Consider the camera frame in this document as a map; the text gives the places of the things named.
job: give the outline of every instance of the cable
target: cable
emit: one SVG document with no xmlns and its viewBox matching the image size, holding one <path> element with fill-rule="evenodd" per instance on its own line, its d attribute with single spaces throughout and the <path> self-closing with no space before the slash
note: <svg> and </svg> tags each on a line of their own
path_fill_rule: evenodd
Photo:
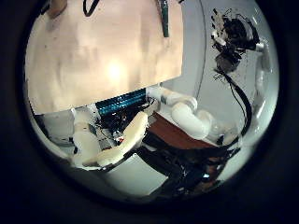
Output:
<svg viewBox="0 0 299 224">
<path fill-rule="evenodd" d="M 232 9 L 231 9 L 231 8 L 227 9 L 227 10 L 224 12 L 223 16 L 226 16 L 226 15 L 227 15 L 228 13 L 230 13 L 230 12 L 232 12 Z"/>
<path fill-rule="evenodd" d="M 50 0 L 41 8 L 40 15 L 44 15 L 50 9 Z"/>
<path fill-rule="evenodd" d="M 84 11 L 84 14 L 86 17 L 90 17 L 93 14 L 93 12 L 100 0 L 93 0 L 92 6 L 89 11 L 87 11 L 87 8 L 86 8 L 86 1 L 87 0 L 83 1 L 83 11 Z"/>
<path fill-rule="evenodd" d="M 237 101 L 237 103 L 240 105 L 240 107 L 241 107 L 241 109 L 242 109 L 242 113 L 243 113 L 243 117 L 244 117 L 244 123 L 246 123 L 246 122 L 247 122 L 247 117 L 246 117 L 246 115 L 245 115 L 244 108 L 243 108 L 242 104 L 239 102 L 239 100 L 236 98 L 236 96 L 235 96 L 235 93 L 234 93 L 234 91 L 233 91 L 233 87 L 232 87 L 232 84 L 231 84 L 231 83 L 230 83 L 230 87 L 231 87 L 231 91 L 232 91 L 232 94 L 233 94 L 233 96 L 234 96 L 235 100 Z"/>
<path fill-rule="evenodd" d="M 236 93 L 239 95 L 239 97 L 241 98 L 245 106 L 247 120 L 240 133 L 241 136 L 244 136 L 249 130 L 249 126 L 252 120 L 252 110 L 251 110 L 250 101 L 247 95 L 241 90 L 241 88 L 238 87 L 237 84 L 234 83 L 234 81 L 228 75 L 226 75 L 222 71 L 219 71 L 219 73 L 225 77 L 227 82 L 231 84 L 232 87 L 234 87 Z M 230 144 L 223 147 L 204 147 L 204 148 L 195 148 L 195 150 L 198 150 L 200 155 L 207 159 L 207 163 L 209 165 L 219 165 L 230 160 L 241 149 L 240 147 L 229 149 L 231 146 L 237 143 L 238 140 L 239 140 L 239 136 L 237 136 Z M 220 161 L 214 162 L 214 161 L 210 161 L 208 158 L 222 158 L 222 159 Z"/>
<path fill-rule="evenodd" d="M 105 138 L 115 141 L 113 138 L 109 138 L 108 136 L 106 136 L 106 135 L 103 133 L 103 130 L 102 130 L 101 128 L 100 128 L 100 131 L 101 131 L 101 134 L 102 134 Z"/>
<path fill-rule="evenodd" d="M 167 0 L 158 0 L 158 6 L 160 8 L 162 28 L 164 37 L 169 37 L 169 19 L 168 19 L 168 2 Z"/>
<path fill-rule="evenodd" d="M 242 16 L 241 14 L 235 14 L 236 17 L 241 17 L 245 22 L 248 22 L 249 19 L 248 18 L 245 18 L 244 16 Z"/>
<path fill-rule="evenodd" d="M 151 97 L 148 97 L 148 98 L 150 99 L 150 101 L 148 101 L 148 104 L 145 105 L 145 106 L 140 106 L 138 109 L 145 110 L 146 108 L 149 108 L 150 105 L 152 105 L 155 102 L 155 100 L 156 100 L 156 99 L 151 98 Z"/>
</svg>

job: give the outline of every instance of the white robotic arm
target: white robotic arm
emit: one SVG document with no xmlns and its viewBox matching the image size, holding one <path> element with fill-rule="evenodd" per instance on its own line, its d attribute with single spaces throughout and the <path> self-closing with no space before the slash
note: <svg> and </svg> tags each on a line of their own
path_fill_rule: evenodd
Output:
<svg viewBox="0 0 299 224">
<path fill-rule="evenodd" d="M 194 97 L 160 86 L 148 87 L 147 95 L 171 106 L 171 118 L 190 137 L 202 140 L 209 135 L 214 118 L 205 110 L 197 111 L 197 101 Z"/>
<path fill-rule="evenodd" d="M 72 109 L 72 111 L 75 117 L 73 141 L 77 148 L 72 162 L 79 168 L 84 168 L 84 165 L 89 166 L 94 163 L 98 163 L 102 167 L 116 164 L 123 159 L 127 152 L 140 147 L 148 127 L 148 115 L 144 112 L 137 113 L 123 131 L 123 142 L 119 146 L 102 151 L 96 136 L 91 111 L 85 106 Z"/>
</svg>

